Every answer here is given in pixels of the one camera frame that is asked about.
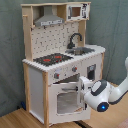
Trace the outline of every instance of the oven door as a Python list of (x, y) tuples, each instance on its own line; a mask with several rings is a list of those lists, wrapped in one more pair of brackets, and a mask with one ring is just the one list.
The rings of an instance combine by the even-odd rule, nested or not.
[(49, 123), (90, 119), (90, 107), (77, 105), (78, 82), (52, 84), (49, 87)]

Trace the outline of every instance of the oven handle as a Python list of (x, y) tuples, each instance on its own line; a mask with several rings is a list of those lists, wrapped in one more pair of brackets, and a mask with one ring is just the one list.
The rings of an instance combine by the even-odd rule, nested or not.
[(74, 90), (74, 91), (78, 91), (78, 87), (76, 88), (62, 88), (63, 91), (70, 91), (70, 90)]
[(69, 6), (69, 10), (70, 10), (70, 16), (68, 16), (68, 19), (71, 19), (71, 17), (72, 17), (72, 7), (71, 6)]

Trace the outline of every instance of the faucet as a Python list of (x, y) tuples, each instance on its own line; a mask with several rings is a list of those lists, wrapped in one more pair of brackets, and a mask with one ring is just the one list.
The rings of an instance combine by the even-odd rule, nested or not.
[(80, 36), (80, 41), (82, 41), (82, 35), (80, 33), (74, 33), (71, 38), (70, 38), (70, 43), (68, 44), (67, 48), (68, 49), (72, 49), (73, 47), (75, 47), (75, 44), (73, 44), (72, 39), (75, 35), (79, 35)]

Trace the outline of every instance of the sink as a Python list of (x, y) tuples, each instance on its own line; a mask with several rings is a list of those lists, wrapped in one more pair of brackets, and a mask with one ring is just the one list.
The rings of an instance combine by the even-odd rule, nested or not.
[(68, 49), (65, 51), (65, 53), (73, 54), (77, 56), (77, 55), (83, 55), (83, 54), (87, 54), (87, 53), (94, 52), (94, 51), (95, 51), (94, 49), (78, 47), (78, 48)]

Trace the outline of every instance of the kitchen hood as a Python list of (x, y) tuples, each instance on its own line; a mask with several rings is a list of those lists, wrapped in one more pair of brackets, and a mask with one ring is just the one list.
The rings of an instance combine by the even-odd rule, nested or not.
[(64, 23), (63, 18), (53, 15), (52, 5), (44, 6), (42, 11), (44, 15), (34, 22), (36, 27)]

